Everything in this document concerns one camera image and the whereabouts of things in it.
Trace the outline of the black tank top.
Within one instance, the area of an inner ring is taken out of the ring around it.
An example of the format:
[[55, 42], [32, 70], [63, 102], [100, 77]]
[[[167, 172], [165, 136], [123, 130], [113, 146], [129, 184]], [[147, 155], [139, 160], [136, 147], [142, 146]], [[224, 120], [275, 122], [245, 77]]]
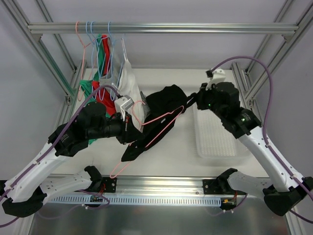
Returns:
[[195, 95], [187, 96], [179, 86], [172, 85], [147, 96], [145, 103], [150, 108], [150, 114], [142, 122], [143, 137], [126, 148], [121, 161], [133, 161], [160, 142], [174, 127], [178, 116], [192, 105]]

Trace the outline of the red tank top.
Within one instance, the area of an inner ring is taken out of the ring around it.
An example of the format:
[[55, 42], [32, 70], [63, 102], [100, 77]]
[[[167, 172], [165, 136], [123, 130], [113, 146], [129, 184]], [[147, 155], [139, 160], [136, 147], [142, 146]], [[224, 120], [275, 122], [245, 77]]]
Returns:
[[[113, 69], [115, 63], [115, 50], [111, 38], [106, 34], [99, 34], [97, 45], [97, 65], [98, 71], [92, 80], [92, 91], [104, 84], [113, 85]], [[102, 88], [94, 96], [95, 100], [106, 108], [106, 116], [110, 117], [115, 112], [113, 99], [115, 93], [110, 88]]]

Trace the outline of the white tank top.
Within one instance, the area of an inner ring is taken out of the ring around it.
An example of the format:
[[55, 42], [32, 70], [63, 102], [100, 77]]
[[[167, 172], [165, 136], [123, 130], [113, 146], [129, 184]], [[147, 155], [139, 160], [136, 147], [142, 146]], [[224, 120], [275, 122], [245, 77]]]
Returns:
[[118, 91], [122, 96], [129, 96], [136, 105], [127, 110], [132, 115], [133, 124], [139, 129], [149, 114], [150, 108], [146, 103], [146, 96], [139, 89], [132, 65], [127, 57], [125, 42], [122, 39], [124, 65], [118, 82]]

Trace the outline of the blue hanger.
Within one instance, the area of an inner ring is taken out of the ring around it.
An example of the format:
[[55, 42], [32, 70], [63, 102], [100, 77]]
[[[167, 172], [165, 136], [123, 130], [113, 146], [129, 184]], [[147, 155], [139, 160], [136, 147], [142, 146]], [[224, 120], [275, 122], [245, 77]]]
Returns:
[[97, 45], [98, 48], [92, 46], [92, 53], [91, 53], [91, 63], [92, 63], [92, 69], [96, 66], [96, 73], [93, 75], [93, 79], [90, 81], [90, 92], [92, 93], [94, 88], [96, 88], [94, 85], [100, 85], [100, 82], [98, 79], [100, 78], [100, 66], [104, 65], [104, 49], [102, 48], [102, 35], [104, 34], [98, 34], [97, 37]]
[[93, 24], [94, 23], [95, 23], [95, 21], [92, 21], [92, 22], [87, 21], [85, 24], [85, 31], [86, 31], [86, 34], [87, 34], [92, 46], [98, 48], [97, 37], [93, 33]]
[[111, 22], [108, 22], [108, 33], [102, 34], [99, 43], [97, 64], [98, 64], [98, 81], [102, 85], [111, 85], [118, 90], [118, 83], [122, 72], [122, 62], [120, 61], [117, 51], [114, 52], [114, 46], [118, 39], [112, 37], [110, 31]]

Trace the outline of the grey tank top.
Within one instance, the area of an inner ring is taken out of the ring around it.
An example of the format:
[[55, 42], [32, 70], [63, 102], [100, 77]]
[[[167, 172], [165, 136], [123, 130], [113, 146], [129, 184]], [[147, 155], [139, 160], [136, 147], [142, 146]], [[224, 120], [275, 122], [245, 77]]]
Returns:
[[116, 50], [114, 43], [106, 35], [102, 35], [102, 48], [104, 49], [104, 65], [100, 66], [101, 85], [114, 85], [118, 87], [122, 73], [122, 59], [119, 50]]

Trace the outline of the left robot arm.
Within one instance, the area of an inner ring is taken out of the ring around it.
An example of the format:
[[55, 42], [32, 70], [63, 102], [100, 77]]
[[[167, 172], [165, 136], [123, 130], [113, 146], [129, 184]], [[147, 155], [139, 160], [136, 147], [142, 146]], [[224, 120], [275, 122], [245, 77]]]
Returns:
[[103, 177], [95, 166], [55, 182], [46, 178], [60, 165], [89, 146], [92, 139], [116, 138], [121, 144], [139, 139], [144, 115], [133, 106], [119, 108], [106, 117], [106, 107], [99, 102], [82, 104], [71, 120], [60, 125], [39, 154], [15, 177], [0, 185], [0, 200], [7, 215], [28, 217], [49, 200], [73, 191], [98, 192]]

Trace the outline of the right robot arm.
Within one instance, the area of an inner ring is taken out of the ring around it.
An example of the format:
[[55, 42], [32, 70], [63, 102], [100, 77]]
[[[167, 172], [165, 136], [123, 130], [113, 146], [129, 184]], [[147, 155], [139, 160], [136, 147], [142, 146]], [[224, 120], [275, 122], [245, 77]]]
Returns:
[[262, 180], [230, 168], [214, 182], [222, 193], [241, 191], [257, 197], [278, 216], [291, 212], [301, 200], [311, 195], [312, 177], [304, 177], [282, 156], [255, 114], [241, 107], [239, 91], [231, 82], [212, 84], [210, 88], [203, 83], [197, 93], [187, 98], [188, 107], [194, 103], [199, 110], [213, 112], [225, 130], [253, 154], [269, 176], [268, 180]]

